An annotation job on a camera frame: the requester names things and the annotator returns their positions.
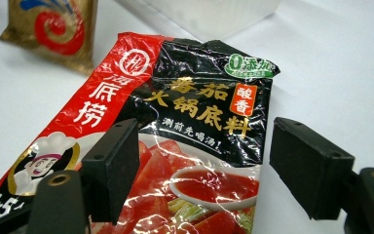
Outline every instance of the colorful package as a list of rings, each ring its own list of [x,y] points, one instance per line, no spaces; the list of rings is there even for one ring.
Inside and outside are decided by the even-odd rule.
[[[8,0],[0,39],[90,75],[97,0]]]
[[[0,181],[0,217],[136,118],[140,167],[117,225],[93,233],[250,233],[272,78],[220,41],[121,33],[110,53]]]

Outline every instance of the white table surface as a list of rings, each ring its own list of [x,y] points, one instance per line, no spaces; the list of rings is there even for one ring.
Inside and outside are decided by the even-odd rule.
[[[7,11],[0,1],[0,34]],[[116,1],[99,1],[95,64],[123,31],[161,34]],[[189,36],[181,28],[168,36],[178,35]],[[345,213],[337,221],[309,220],[269,165],[273,121],[281,116],[308,125],[356,156],[357,173],[374,167],[374,0],[282,0],[274,14],[223,41],[281,70],[253,233],[344,233]],[[0,178],[86,78],[0,42]]]

